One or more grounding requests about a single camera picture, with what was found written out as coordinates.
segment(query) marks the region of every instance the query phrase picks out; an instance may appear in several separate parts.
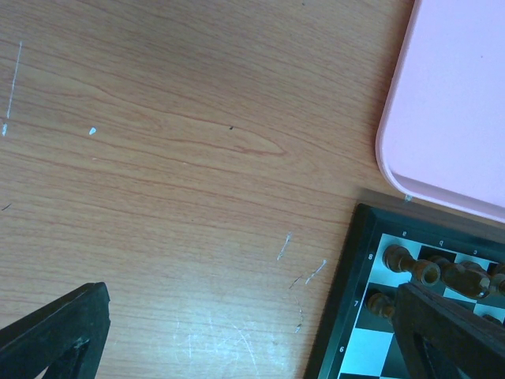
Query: scratch mark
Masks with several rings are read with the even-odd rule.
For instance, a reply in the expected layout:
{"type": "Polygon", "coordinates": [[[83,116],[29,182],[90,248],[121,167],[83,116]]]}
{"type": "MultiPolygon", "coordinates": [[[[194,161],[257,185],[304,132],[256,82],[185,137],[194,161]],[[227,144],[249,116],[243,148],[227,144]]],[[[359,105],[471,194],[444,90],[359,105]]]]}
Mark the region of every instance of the scratch mark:
{"type": "Polygon", "coordinates": [[[300,332],[301,325],[303,324],[303,310],[301,309],[300,302],[298,301],[298,298],[295,296],[294,299],[297,301],[298,308],[300,309],[300,324],[297,325],[297,328],[294,330],[295,333],[300,332]]]}
{"type": "Polygon", "coordinates": [[[303,274],[300,275],[298,278],[296,278],[294,280],[294,282],[292,282],[292,284],[290,285],[290,287],[288,288],[288,290],[290,290],[291,288],[293,288],[293,286],[297,283],[298,280],[300,280],[302,278],[303,274]]]}
{"type": "MultiPolygon", "coordinates": [[[[21,49],[22,48],[23,48],[23,41],[20,41],[19,42],[19,51],[17,52],[16,69],[14,70],[13,85],[12,85],[12,88],[10,89],[9,106],[7,107],[7,119],[10,118],[10,108],[13,105],[14,87],[16,86],[17,69],[19,68],[19,60],[21,58],[21,49]]],[[[7,122],[5,122],[2,127],[2,136],[3,137],[5,137],[7,134],[7,127],[8,127],[8,124],[7,124],[7,122]]]]}
{"type": "Polygon", "coordinates": [[[224,345],[226,342],[228,342],[229,340],[231,340],[232,337],[228,337],[226,338],[224,341],[221,341],[220,343],[218,343],[217,347],[221,347],[222,345],[224,345]]]}
{"type": "Polygon", "coordinates": [[[286,241],[284,242],[284,246],[281,248],[281,252],[277,256],[277,261],[284,256],[284,252],[286,251],[286,247],[290,244],[291,236],[293,233],[289,232],[286,236],[286,241]]]}
{"type": "Polygon", "coordinates": [[[240,334],[240,337],[242,341],[244,341],[245,346],[247,347],[247,350],[249,350],[249,355],[251,355],[252,363],[254,364],[254,369],[256,370],[256,376],[260,375],[260,371],[258,371],[258,366],[256,365],[256,358],[254,358],[253,350],[251,350],[251,346],[249,345],[249,342],[245,339],[244,334],[242,333],[242,330],[237,328],[234,323],[231,324],[235,329],[237,329],[238,334],[240,334]]]}
{"type": "Polygon", "coordinates": [[[319,271],[321,271],[321,270],[323,269],[323,267],[325,266],[325,264],[326,264],[326,259],[323,259],[323,264],[322,264],[322,265],[321,265],[321,266],[320,266],[320,267],[319,267],[319,268],[318,268],[315,272],[313,272],[311,276],[309,276],[309,278],[305,281],[305,285],[309,284],[310,280],[311,280],[314,276],[316,276],[316,274],[317,274],[319,271]]]}
{"type": "Polygon", "coordinates": [[[191,335],[188,335],[188,342],[189,342],[189,359],[191,359],[191,356],[192,356],[192,354],[191,354],[191,350],[192,350],[192,348],[191,348],[191,335]]]}
{"type": "Polygon", "coordinates": [[[215,340],[214,324],[212,323],[212,314],[211,314],[211,316],[208,317],[208,323],[211,326],[212,342],[214,344],[214,352],[217,354],[218,353],[218,347],[217,347],[217,341],[215,340]]]}

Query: white mark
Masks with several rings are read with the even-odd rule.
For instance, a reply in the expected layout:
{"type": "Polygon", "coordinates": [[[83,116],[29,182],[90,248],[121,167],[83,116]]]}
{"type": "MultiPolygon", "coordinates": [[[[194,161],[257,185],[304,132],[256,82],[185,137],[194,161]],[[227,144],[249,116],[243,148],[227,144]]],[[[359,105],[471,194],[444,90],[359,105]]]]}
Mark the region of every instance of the white mark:
{"type": "Polygon", "coordinates": [[[242,341],[244,341],[245,346],[247,347],[247,350],[249,350],[249,354],[251,355],[252,363],[254,364],[254,369],[256,370],[256,376],[260,375],[260,371],[258,371],[258,366],[256,365],[256,359],[254,358],[253,350],[251,350],[251,347],[249,346],[249,342],[244,337],[244,334],[242,334],[242,330],[237,328],[233,323],[231,324],[235,329],[237,329],[238,334],[240,334],[240,337],[242,341]]]}
{"type": "Polygon", "coordinates": [[[284,255],[284,251],[286,251],[286,247],[290,244],[290,240],[291,240],[291,236],[293,235],[293,233],[289,232],[286,236],[286,241],[284,242],[284,246],[282,247],[281,249],[281,252],[279,253],[279,255],[277,256],[277,261],[279,259],[282,258],[282,256],[284,255]]]}
{"type": "Polygon", "coordinates": [[[191,350],[192,350],[192,348],[191,348],[191,335],[188,335],[188,342],[189,342],[189,359],[191,359],[191,355],[192,355],[191,354],[191,350]]]}
{"type": "Polygon", "coordinates": [[[16,69],[14,70],[13,86],[10,89],[9,106],[7,107],[7,119],[10,118],[10,107],[13,105],[14,86],[16,85],[17,67],[19,67],[19,58],[21,57],[21,48],[22,47],[23,47],[23,41],[20,41],[19,42],[19,51],[17,52],[16,69]]]}
{"type": "Polygon", "coordinates": [[[295,296],[294,299],[297,301],[298,308],[300,309],[300,324],[297,325],[297,328],[294,330],[295,333],[300,332],[301,325],[303,324],[303,310],[301,310],[301,305],[300,302],[298,301],[298,298],[295,296]]]}
{"type": "Polygon", "coordinates": [[[309,276],[309,278],[305,281],[305,284],[309,284],[310,280],[311,280],[314,276],[316,276],[316,274],[317,274],[319,271],[321,271],[321,270],[323,269],[323,267],[325,266],[325,264],[326,264],[326,259],[323,259],[323,264],[322,264],[322,265],[321,265],[321,266],[320,266],[320,267],[319,267],[319,268],[318,268],[315,272],[313,272],[311,276],[309,276]]]}

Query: chessboard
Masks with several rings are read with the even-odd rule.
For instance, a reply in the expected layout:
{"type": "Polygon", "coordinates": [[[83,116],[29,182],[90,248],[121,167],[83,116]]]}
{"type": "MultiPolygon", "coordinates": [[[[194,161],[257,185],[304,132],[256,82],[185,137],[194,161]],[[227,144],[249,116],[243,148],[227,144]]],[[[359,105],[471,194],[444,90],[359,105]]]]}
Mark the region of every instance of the chessboard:
{"type": "MultiPolygon", "coordinates": [[[[505,261],[505,246],[435,224],[358,205],[341,262],[312,350],[306,378],[409,379],[393,327],[365,306],[366,295],[380,291],[395,298],[398,286],[414,281],[383,263],[388,246],[407,248],[415,259],[441,256],[472,261],[491,273],[505,261]]],[[[505,297],[473,300],[439,281],[430,290],[479,316],[505,321],[505,297]]]]}

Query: wood grain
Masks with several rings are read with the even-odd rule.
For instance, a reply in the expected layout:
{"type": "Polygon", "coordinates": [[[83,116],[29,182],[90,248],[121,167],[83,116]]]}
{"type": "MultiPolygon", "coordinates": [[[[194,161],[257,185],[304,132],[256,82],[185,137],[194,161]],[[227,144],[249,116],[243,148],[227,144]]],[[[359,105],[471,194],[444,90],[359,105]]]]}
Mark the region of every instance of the wood grain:
{"type": "Polygon", "coordinates": [[[1,326],[105,281],[99,377],[302,377],[412,5],[1,0],[1,326]]]}

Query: chess board frame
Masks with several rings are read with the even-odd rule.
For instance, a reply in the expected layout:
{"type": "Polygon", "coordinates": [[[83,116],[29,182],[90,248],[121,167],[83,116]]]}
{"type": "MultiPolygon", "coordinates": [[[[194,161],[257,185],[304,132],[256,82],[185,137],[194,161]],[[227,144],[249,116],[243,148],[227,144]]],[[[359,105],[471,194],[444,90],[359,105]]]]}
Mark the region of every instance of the chess board frame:
{"type": "Polygon", "coordinates": [[[425,220],[359,204],[328,295],[305,379],[337,379],[382,236],[408,238],[488,261],[505,260],[505,244],[425,220]]]}

